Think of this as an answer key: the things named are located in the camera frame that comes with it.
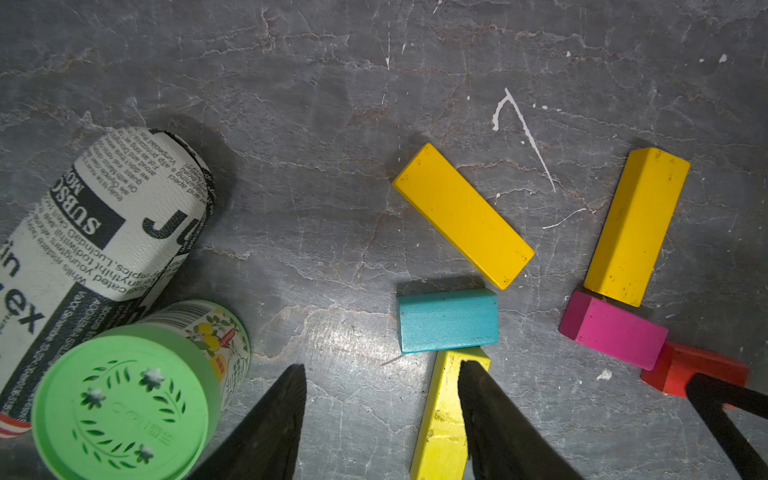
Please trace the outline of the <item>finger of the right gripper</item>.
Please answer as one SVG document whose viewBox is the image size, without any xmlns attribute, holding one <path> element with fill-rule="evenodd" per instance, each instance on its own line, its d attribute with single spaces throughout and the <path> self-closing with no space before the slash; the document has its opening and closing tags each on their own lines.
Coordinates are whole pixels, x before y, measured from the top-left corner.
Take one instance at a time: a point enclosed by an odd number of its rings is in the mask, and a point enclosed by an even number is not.
<svg viewBox="0 0 768 480">
<path fill-rule="evenodd" d="M 694 374 L 686 396 L 742 479 L 766 479 L 767 463 L 725 411 L 726 406 L 767 418 L 767 396 L 703 374 Z"/>
</svg>

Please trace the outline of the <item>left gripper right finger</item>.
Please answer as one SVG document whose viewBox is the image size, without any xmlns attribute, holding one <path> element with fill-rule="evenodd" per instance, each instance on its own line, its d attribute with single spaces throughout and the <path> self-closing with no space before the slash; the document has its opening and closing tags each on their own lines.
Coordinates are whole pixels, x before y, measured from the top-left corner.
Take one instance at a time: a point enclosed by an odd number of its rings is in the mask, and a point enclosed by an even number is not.
<svg viewBox="0 0 768 480">
<path fill-rule="evenodd" d="M 579 479 L 476 361 L 461 363 L 457 383 L 476 479 Z"/>
</svg>

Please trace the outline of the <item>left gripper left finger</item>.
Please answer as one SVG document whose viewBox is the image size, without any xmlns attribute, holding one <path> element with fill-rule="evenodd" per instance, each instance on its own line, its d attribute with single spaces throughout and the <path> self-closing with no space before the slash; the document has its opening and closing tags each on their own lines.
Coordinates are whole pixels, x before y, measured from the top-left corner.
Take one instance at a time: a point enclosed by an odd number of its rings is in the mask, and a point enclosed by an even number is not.
<svg viewBox="0 0 768 480">
<path fill-rule="evenodd" d="M 296 469 L 306 398 L 305 367 L 293 364 L 190 477 L 291 479 Z"/>
</svg>

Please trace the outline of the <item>red block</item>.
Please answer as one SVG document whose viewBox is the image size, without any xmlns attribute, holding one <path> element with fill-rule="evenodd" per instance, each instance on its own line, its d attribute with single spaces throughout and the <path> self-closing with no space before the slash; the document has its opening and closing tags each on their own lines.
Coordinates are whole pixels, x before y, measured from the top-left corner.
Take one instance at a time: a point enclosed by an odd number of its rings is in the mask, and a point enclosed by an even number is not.
<svg viewBox="0 0 768 480">
<path fill-rule="evenodd" d="M 677 343 L 666 342 L 652 370 L 643 370 L 641 379 L 656 390 L 686 398 L 685 386 L 697 373 L 744 387 L 749 367 L 727 356 Z"/>
</svg>

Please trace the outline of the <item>lime yellow long block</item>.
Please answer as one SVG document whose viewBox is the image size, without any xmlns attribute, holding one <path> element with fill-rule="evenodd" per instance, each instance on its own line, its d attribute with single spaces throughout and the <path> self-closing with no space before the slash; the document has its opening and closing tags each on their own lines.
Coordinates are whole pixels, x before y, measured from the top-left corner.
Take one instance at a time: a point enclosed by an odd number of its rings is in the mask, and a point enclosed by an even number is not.
<svg viewBox="0 0 768 480">
<path fill-rule="evenodd" d="M 491 365 L 490 358 L 480 347 L 437 353 L 410 468 L 411 479 L 464 477 L 468 447 L 458 395 L 463 361 L 476 361 L 486 371 Z"/>
</svg>

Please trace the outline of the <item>magenta block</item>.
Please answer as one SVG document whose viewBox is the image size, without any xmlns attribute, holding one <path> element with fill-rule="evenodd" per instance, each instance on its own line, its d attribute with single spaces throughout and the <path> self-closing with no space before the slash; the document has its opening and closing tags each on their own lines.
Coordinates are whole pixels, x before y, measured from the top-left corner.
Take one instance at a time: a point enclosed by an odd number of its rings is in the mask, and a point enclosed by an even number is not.
<svg viewBox="0 0 768 480">
<path fill-rule="evenodd" d="M 652 370 L 668 330 L 633 313 L 575 291 L 559 326 L 574 342 L 644 370 Z"/>
</svg>

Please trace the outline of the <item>green lid jar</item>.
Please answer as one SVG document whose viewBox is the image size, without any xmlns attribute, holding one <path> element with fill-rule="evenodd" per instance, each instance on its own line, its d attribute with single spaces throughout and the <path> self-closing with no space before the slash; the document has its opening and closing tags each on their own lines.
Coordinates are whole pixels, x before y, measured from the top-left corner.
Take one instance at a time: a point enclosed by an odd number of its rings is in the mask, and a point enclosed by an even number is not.
<svg viewBox="0 0 768 480">
<path fill-rule="evenodd" d="M 31 410 L 39 455 L 59 479 L 181 479 L 245 380 L 241 321 L 207 300 L 173 303 L 67 352 Z"/>
</svg>

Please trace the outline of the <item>teal block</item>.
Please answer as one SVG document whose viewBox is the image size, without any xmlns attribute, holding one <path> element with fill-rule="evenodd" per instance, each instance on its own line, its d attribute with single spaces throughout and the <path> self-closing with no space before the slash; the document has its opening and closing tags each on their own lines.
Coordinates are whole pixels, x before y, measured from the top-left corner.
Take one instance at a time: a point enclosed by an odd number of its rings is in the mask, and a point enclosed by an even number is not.
<svg viewBox="0 0 768 480">
<path fill-rule="evenodd" d="M 496 344 L 498 296 L 488 289 L 400 296 L 400 347 L 404 354 Z"/>
</svg>

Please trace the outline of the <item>newspaper print can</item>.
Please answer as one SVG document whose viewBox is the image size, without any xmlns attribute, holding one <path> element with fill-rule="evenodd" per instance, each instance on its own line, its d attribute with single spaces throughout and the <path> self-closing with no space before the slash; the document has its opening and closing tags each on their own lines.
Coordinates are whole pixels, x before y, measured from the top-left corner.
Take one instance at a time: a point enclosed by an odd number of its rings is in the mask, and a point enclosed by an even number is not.
<svg viewBox="0 0 768 480">
<path fill-rule="evenodd" d="M 1 246 L 1 434 L 31 428 L 36 389 L 68 350 L 140 319 L 216 202 L 180 136 L 118 128 L 93 143 Z"/>
</svg>

